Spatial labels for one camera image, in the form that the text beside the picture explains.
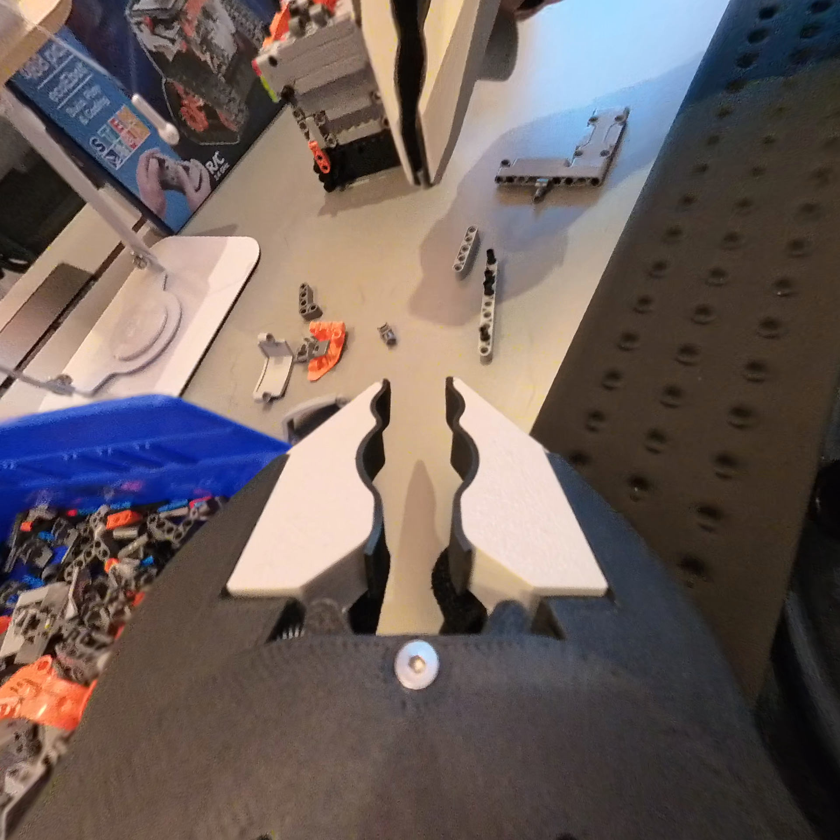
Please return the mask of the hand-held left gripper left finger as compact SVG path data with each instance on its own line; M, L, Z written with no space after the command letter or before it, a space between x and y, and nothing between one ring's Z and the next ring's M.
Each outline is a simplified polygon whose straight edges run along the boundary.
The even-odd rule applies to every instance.
M390 382L376 381L291 447L227 580L229 595L383 597L390 554L374 478L385 463L391 396Z

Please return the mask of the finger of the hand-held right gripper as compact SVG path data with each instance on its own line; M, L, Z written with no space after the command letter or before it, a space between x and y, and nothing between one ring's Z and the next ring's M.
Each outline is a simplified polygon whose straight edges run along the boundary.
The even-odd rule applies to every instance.
M429 185L438 184L453 153L476 81L478 42L486 33L481 1L427 3L421 25L424 71L418 130Z
M360 27L404 175L409 183L418 186L418 175L403 138L403 103L397 84L400 35L394 2L360 1Z

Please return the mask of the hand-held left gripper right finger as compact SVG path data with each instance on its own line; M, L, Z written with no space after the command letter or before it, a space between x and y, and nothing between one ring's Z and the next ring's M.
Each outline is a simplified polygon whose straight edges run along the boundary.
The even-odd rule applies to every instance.
M450 580L477 599L601 597L608 583L548 452L458 377L445 383Z

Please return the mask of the blue plastic bin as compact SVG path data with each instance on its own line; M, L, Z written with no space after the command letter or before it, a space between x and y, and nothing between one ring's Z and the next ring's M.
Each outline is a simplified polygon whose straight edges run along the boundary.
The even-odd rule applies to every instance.
M135 396L2 422L2 543L18 513L226 496L290 446L179 398Z

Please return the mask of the short grey holed beam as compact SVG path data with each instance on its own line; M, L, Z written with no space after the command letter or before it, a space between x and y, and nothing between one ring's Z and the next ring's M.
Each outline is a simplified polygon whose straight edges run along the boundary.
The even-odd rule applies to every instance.
M471 224L465 230L452 265L452 270L458 277L469 273L475 261L479 243L480 230L477 225Z

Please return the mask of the long light grey holed beam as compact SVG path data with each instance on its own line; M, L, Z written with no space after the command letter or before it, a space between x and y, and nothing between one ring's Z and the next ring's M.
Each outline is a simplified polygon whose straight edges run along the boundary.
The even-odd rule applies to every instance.
M496 295L494 297L485 297L483 294L482 288L482 297L481 303L479 308L479 327L481 324L486 323L489 324L492 329L492 339L489 345L482 345L480 343L480 336L478 340L478 354L479 354L479 361L482 364L489 364L492 362L494 358L494 346L495 346L495 331L496 331L496 308L497 308L497 297L499 291L499 270L500 270L500 262L497 258L496 252L493 248L488 248L486 251L486 267L484 270L485 272L489 271L497 276L497 286L496 286Z

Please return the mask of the grey and black toy vehicle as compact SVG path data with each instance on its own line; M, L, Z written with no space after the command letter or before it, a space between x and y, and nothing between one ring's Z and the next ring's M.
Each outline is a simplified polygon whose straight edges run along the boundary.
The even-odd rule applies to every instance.
M361 2L281 2L253 67L290 112L326 193L403 163L396 105L382 96Z

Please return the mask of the light grey wing panel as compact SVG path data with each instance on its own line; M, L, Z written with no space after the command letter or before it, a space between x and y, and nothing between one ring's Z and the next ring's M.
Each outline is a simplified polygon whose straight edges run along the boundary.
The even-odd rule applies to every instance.
M279 439L296 445L312 434L350 401L341 395L324 395L299 404L287 412L279 425Z

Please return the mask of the light grey curved panel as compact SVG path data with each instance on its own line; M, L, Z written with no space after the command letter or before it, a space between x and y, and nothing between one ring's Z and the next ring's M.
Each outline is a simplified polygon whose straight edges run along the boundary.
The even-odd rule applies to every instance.
M256 403L271 403L281 399L287 390L291 370L296 363L296 352L284 339L263 332L258 336L263 367L253 391Z

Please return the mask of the grey rectangular holed panel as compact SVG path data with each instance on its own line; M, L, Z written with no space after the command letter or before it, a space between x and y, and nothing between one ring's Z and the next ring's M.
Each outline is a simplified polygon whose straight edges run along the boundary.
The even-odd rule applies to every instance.
M630 113L629 107L594 111L571 156L502 160L495 185L528 189L533 203L560 188L602 187L620 149Z

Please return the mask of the orange curved panel piece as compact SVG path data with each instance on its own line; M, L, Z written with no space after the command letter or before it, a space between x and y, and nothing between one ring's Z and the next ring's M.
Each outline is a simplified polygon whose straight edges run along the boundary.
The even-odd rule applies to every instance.
M347 338L347 328L343 321L321 320L310 322L309 331L315 340L327 343L325 353L308 362L308 381L316 382L340 361Z

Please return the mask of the blue printed toy box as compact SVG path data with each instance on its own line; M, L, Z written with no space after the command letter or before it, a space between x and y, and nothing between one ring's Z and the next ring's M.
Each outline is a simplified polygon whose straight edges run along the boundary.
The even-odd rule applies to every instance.
M79 1L9 81L80 165L179 233L277 116L253 67L276 2ZM132 105L139 93L175 147Z

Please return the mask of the pile of building pieces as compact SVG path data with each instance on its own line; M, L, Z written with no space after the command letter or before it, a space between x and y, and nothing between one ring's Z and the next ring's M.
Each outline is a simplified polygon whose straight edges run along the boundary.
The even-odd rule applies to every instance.
M67 751L155 580L227 502L41 504L17 514L2 543L2 838Z

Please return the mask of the metal rod with knob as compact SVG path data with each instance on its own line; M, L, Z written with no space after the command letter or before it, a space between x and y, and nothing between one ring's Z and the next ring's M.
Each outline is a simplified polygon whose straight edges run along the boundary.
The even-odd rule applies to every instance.
M158 113L139 93L135 92L132 95L131 102L138 112L154 126L164 143L170 147L175 147L180 143L181 135L176 126Z

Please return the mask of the white stand base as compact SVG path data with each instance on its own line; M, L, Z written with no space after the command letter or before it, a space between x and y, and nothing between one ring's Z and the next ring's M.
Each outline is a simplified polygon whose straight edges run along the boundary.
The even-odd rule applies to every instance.
M259 260L255 239L174 236L150 248L65 367L70 395L38 412L128 396L179 396Z

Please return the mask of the metal stand bar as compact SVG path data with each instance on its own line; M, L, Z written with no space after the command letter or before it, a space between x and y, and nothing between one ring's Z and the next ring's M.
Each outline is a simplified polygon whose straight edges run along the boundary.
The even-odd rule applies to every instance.
M21 382L25 385L33 387L43 392L55 394L58 396L78 396L84 398L92 398L96 395L98 388L93 390L84 390L74 384L72 378L68 374L59 374L48 380L40 380L29 374L26 374L17 369L1 366L1 374L4 380L11 379L16 382Z
M149 268L165 277L165 268L154 256L143 240L118 214L99 189L88 180L84 172L64 151L63 147L49 135L46 126L35 112L16 98L14 92L3 86L1 110L7 121L18 131L35 151L60 175L60 177L91 205L112 228L126 249L132 254L135 264L142 269Z

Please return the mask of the white shelf board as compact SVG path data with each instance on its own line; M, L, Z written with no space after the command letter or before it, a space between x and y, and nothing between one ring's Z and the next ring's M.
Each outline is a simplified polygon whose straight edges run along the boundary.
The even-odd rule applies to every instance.
M1 2L2 86L58 33L71 5L71 1Z

